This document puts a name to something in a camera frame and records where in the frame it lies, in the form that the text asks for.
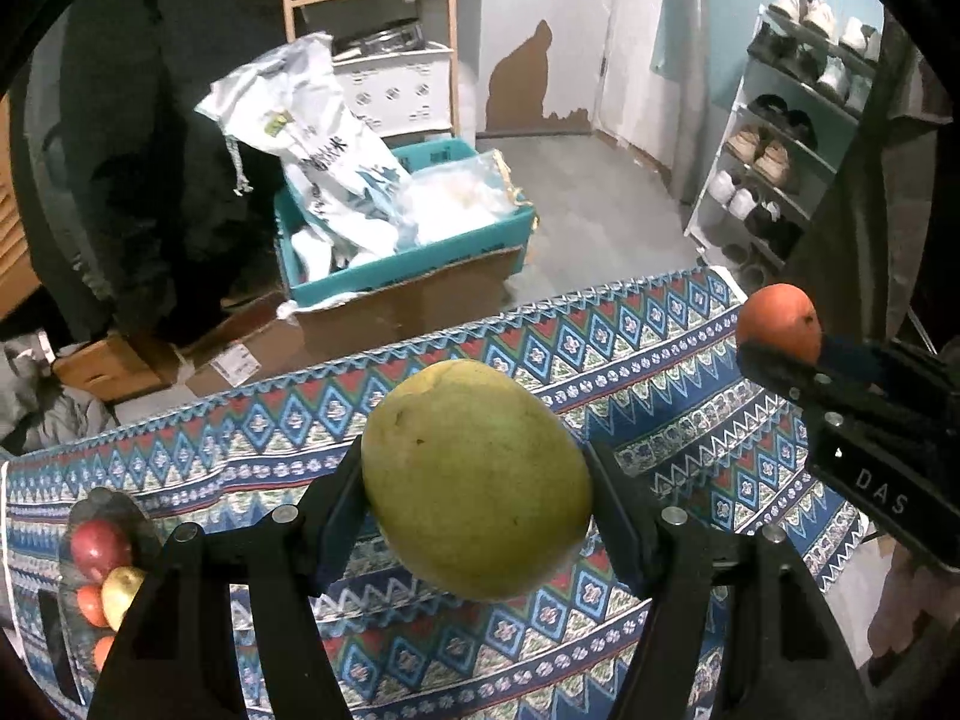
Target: gray floor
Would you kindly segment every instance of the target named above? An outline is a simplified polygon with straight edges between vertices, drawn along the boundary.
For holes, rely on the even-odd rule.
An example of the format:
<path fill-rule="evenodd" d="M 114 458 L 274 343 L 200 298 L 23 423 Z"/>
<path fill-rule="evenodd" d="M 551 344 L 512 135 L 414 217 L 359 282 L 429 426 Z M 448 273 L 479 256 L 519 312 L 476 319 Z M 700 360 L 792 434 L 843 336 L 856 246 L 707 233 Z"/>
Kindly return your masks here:
<path fill-rule="evenodd" d="M 680 208 L 659 175 L 624 149 L 583 136 L 502 138 L 477 146 L 503 152 L 515 184 L 541 216 L 527 265 L 510 280 L 515 303 L 695 264 Z M 193 400 L 185 386 L 174 385 L 120 404 L 117 416 L 128 424 Z M 889 556 L 865 544 L 827 594 L 858 665 L 870 654 L 867 625 L 888 568 Z"/>
<path fill-rule="evenodd" d="M 678 205 L 659 175 L 597 138 L 494 138 L 541 227 L 510 280 L 516 303 L 696 264 Z"/>

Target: orange fruit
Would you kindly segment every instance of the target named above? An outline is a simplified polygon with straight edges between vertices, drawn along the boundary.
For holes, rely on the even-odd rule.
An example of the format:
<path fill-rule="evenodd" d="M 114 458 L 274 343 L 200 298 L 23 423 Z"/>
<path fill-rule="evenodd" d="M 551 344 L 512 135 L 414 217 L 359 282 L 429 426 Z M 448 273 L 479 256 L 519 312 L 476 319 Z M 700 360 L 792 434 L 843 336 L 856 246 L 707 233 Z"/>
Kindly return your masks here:
<path fill-rule="evenodd" d="M 107 662 L 107 655 L 110 653 L 110 647 L 113 646 L 113 636 L 103 637 L 93 646 L 93 664 L 97 671 L 104 670 L 104 664 Z"/>
<path fill-rule="evenodd" d="M 104 603 L 100 597 L 100 588 L 96 584 L 85 584 L 77 590 L 77 605 L 80 607 L 80 614 L 90 625 L 96 628 L 107 627 Z"/>
<path fill-rule="evenodd" d="M 817 310 L 792 284 L 771 284 L 750 295 L 736 322 L 736 342 L 757 341 L 816 365 L 823 343 Z"/>

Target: yellow apple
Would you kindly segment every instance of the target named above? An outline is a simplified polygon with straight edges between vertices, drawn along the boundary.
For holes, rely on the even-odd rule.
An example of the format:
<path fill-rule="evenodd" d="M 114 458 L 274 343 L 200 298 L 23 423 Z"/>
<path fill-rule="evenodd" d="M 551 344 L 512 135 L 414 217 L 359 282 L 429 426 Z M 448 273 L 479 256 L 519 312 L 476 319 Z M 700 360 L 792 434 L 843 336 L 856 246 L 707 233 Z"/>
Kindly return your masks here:
<path fill-rule="evenodd" d="M 120 623 L 123 622 L 127 609 L 133 603 L 133 596 L 136 596 L 145 576 L 146 572 L 139 568 L 123 565 L 114 568 L 107 574 L 107 579 L 104 579 L 104 586 L 100 589 L 104 602 L 104 617 L 114 631 L 120 630 Z"/>

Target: blue patterned fabric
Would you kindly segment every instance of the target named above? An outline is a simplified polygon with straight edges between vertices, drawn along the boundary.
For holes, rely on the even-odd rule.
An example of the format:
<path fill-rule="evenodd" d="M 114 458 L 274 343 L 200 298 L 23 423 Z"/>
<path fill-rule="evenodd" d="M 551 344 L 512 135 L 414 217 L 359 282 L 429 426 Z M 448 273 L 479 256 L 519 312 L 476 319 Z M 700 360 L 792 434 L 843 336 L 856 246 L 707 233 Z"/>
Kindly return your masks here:
<path fill-rule="evenodd" d="M 70 507 L 96 485 L 125 490 L 165 538 L 184 521 L 242 527 L 335 469 L 376 404 L 426 365 L 470 357 L 511 375 L 578 440 L 600 439 L 638 483 L 725 530 L 786 528 L 822 589 L 865 520 L 803 470 L 806 431 L 736 367 L 737 299 L 708 269 L 611 284 L 207 398 L 176 413 L 15 461 L 7 562 L 32 675 L 65 715 L 37 589 L 56 589 Z M 507 603 L 466 602 L 410 575 L 373 522 L 313 610 L 344 699 L 362 720 L 604 718 L 649 602 L 616 581 L 599 536 L 574 565 Z M 247 591 L 232 589 L 251 718 L 271 718 Z M 725 596 L 714 593 L 691 716 L 709 706 Z M 78 653 L 80 689 L 94 673 Z"/>

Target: white door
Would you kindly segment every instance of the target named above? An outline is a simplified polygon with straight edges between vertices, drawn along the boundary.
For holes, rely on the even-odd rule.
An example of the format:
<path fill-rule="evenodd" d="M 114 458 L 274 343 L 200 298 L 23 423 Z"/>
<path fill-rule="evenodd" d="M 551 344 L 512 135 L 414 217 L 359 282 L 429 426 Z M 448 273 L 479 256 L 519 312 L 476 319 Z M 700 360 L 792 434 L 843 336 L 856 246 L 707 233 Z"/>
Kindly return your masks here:
<path fill-rule="evenodd" d="M 672 167 L 680 84 L 654 69 L 662 6 L 664 0 L 613 0 L 596 123 Z"/>

